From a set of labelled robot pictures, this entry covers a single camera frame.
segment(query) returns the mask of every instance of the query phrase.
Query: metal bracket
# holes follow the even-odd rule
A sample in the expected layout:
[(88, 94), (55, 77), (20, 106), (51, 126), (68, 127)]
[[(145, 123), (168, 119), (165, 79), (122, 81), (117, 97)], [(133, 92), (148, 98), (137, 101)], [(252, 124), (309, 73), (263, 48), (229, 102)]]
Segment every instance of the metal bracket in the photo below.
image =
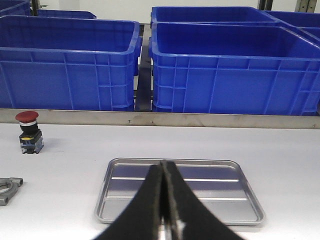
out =
[(295, 5), (295, 12), (314, 13), (317, 0), (297, 0)]
[(0, 178), (0, 190), (7, 189), (3, 192), (0, 192), (0, 206), (6, 206), (23, 183), (24, 180), (22, 178)]
[(257, 8), (259, 10), (268, 10), (268, 11), (270, 11), (272, 9), (272, 4), (273, 3), (274, 3), (274, 0), (259, 0)]
[(136, 112), (151, 111), (151, 58), (149, 56), (149, 37), (151, 37), (151, 28), (149, 24), (145, 24), (135, 99)]
[(41, 8), (40, 0), (31, 0), (33, 16), (38, 16), (38, 9)]

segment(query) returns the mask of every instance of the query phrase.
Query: crate rim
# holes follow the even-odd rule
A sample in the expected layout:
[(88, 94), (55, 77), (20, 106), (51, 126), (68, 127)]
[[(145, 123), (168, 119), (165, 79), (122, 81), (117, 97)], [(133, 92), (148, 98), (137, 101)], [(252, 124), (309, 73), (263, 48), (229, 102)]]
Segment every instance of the crate rim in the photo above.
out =
[(273, 23), (273, 22), (279, 22), (279, 20), (273, 16), (271, 16), (270, 14), (267, 14), (264, 11), (260, 11), (252, 6), (153, 6), (151, 8), (151, 23), (166, 23), (165, 21), (158, 21), (157, 17), (156, 17), (156, 9), (166, 9), (166, 8), (174, 8), (174, 9), (178, 9), (178, 8), (188, 8), (188, 9), (195, 9), (195, 8), (208, 8), (208, 9), (250, 9), (252, 11), (255, 11), (256, 13), (262, 14), (265, 17), (269, 18), (269, 21), (206, 21), (205, 23)]
[(8, 18), (20, 19), (62, 19), (67, 21), (92, 21), (92, 22), (126, 22), (133, 23), (132, 38), (126, 51), (93, 51), (93, 50), (76, 50), (76, 49), (53, 49), (53, 48), (27, 48), (27, 47), (4, 47), (0, 46), (0, 51), (19, 51), (19, 52), (54, 52), (54, 53), (91, 53), (91, 54), (113, 54), (113, 55), (128, 55), (135, 52), (136, 43), (139, 38), (140, 24), (137, 21), (130, 20), (108, 20), (108, 19), (83, 19), (83, 18), (58, 18), (58, 17), (38, 17), (38, 16), (23, 16), (23, 15), (5, 15), (0, 17), (0, 21)]
[[(91, 14), (93, 15), (94, 17), (97, 17), (96, 15), (94, 15), (92, 12), (90, 11), (73, 11), (73, 10), (54, 10), (54, 9), (38, 9), (38, 11), (49, 11), (49, 12), (54, 12), (54, 11), (58, 11), (58, 12), (75, 12), (75, 13), (88, 13), (88, 14)], [(60, 18), (58, 16), (50, 16), (50, 17), (47, 17), (47, 16), (38, 16), (39, 18)]]
[(152, 49), (152, 55), (156, 54), (157, 56), (162, 57), (187, 57), (187, 58), (222, 58), (222, 59), (257, 59), (257, 60), (292, 60), (292, 61), (320, 61), (319, 58), (312, 58), (312, 57), (280, 57), (280, 56), (247, 56), (247, 55), (213, 55), (213, 54), (183, 54), (183, 53), (164, 53), (159, 51), (158, 47), (158, 36), (157, 36), (157, 26), (158, 25), (200, 25), (200, 26), (221, 26), (224, 28), (229, 27), (237, 27), (237, 28), (278, 28), (283, 29), (284, 31), (296, 36), (297, 38), (300, 38), (308, 44), (314, 46), (320, 51), (320, 46), (317, 44), (311, 42), (310, 40), (304, 38), (303, 36), (300, 36), (299, 34), (291, 31), (290, 29), (287, 29), (283, 26), (247, 26), (247, 25), (223, 25), (223, 24), (194, 24), (194, 23), (180, 23), (180, 22), (154, 22), (152, 24), (152, 37), (151, 37), (151, 49)]
[(19, 0), (19, 2), (20, 2), (20, 3), (18, 3), (18, 4), (16, 4), (16, 5), (13, 5), (13, 6), (11, 6), (11, 7), (7, 7), (7, 8), (5, 8), (5, 9), (0, 10), (0, 13), (1, 13), (1, 12), (4, 12), (4, 11), (11, 10), (11, 9), (15, 9), (15, 8), (17, 8), (17, 7), (20, 7), (20, 6), (24, 5), (24, 4), (26, 4), (27, 2), (29, 2), (29, 0)]
[(311, 27), (311, 26), (304, 26), (304, 27), (298, 27), (300, 31), (302, 31), (303, 33), (307, 34), (308, 36), (314, 38), (315, 40), (317, 40), (320, 43), (320, 37), (312, 34), (311, 32), (309, 32), (308, 30), (313, 30), (313, 29), (317, 29), (320, 31), (320, 27)]
[(273, 11), (273, 10), (263, 10), (263, 11), (261, 11), (261, 12), (264, 12), (265, 14), (267, 14), (267, 15), (269, 15), (271, 18), (273, 18), (275, 21), (277, 21), (278, 23), (282, 23), (282, 24), (284, 24), (284, 25), (288, 25), (288, 26), (290, 26), (291, 28), (297, 28), (297, 29), (300, 29), (301, 30), (301, 28), (308, 28), (308, 27), (306, 27), (306, 26), (296, 26), (296, 25), (293, 25), (293, 24), (291, 24), (291, 23), (289, 23), (289, 22), (287, 22), (287, 21), (285, 21), (285, 20), (282, 20), (282, 19), (280, 19), (280, 18), (277, 18), (276, 16), (273, 16), (273, 15), (271, 15), (271, 14), (269, 14), (269, 13), (284, 13), (284, 14), (288, 14), (288, 15), (290, 15), (290, 14), (299, 14), (299, 15), (305, 15), (305, 16), (307, 16), (307, 15), (318, 15), (318, 16), (320, 16), (320, 13), (317, 13), (317, 12), (302, 12), (302, 11)]

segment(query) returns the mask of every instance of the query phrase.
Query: gray metal part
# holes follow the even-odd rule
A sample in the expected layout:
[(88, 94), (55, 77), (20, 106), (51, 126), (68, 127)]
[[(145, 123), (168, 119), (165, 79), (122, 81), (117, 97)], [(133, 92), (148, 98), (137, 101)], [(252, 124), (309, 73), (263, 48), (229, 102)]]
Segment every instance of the gray metal part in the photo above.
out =
[[(109, 163), (95, 215), (112, 223), (129, 204), (149, 166), (162, 159), (117, 158)], [(240, 166), (228, 160), (166, 159), (174, 161), (199, 200), (229, 226), (256, 226), (264, 211)]]
[(0, 193), (0, 206), (6, 206), (9, 200), (17, 193), (18, 188), (23, 184), (22, 178), (10, 177), (0, 178), (0, 190), (7, 189)]
[(149, 57), (149, 37), (151, 37), (150, 25), (144, 25), (142, 52), (139, 68), (138, 85), (135, 99), (135, 110), (150, 112), (151, 105), (151, 58)]
[(32, 11), (34, 16), (38, 16), (38, 9), (41, 8), (40, 0), (31, 0), (32, 2)]
[(38, 139), (38, 141), (35, 143), (35, 152), (38, 154), (43, 147), (44, 147), (44, 138), (41, 136)]
[(295, 12), (314, 13), (317, 0), (297, 0)]
[(273, 0), (259, 0), (258, 7), (259, 10), (272, 10)]

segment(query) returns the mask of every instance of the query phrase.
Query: red mushroom button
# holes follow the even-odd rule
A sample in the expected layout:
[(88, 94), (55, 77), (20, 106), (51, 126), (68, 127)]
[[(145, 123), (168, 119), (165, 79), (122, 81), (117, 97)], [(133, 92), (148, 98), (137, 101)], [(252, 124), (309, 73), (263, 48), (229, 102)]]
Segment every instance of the red mushroom button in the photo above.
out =
[(39, 114), (36, 111), (23, 111), (15, 116), (15, 119), (21, 123), (28, 124), (37, 120)]

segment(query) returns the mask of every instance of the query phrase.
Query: metal frame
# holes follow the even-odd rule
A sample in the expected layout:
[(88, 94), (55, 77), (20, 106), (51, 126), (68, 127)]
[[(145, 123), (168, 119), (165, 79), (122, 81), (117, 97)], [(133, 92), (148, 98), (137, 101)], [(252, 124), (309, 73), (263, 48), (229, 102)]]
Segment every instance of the metal frame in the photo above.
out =
[[(0, 108), (0, 123), (18, 123), (26, 109)], [(73, 111), (36, 109), (40, 124), (320, 129), (318, 116), (241, 115), (212, 113)]]
[(274, 3), (274, 0), (259, 0), (257, 8), (259, 10), (268, 10), (268, 11), (270, 11), (272, 9), (273, 3)]
[(317, 0), (297, 0), (295, 12), (314, 13)]
[(40, 0), (31, 0), (31, 2), (32, 2), (32, 13), (33, 13), (33, 16), (38, 16), (38, 9), (41, 8)]
[(143, 28), (142, 51), (135, 99), (135, 111), (138, 112), (150, 112), (151, 110), (151, 58), (149, 57), (150, 37), (151, 27), (149, 24), (145, 24)]

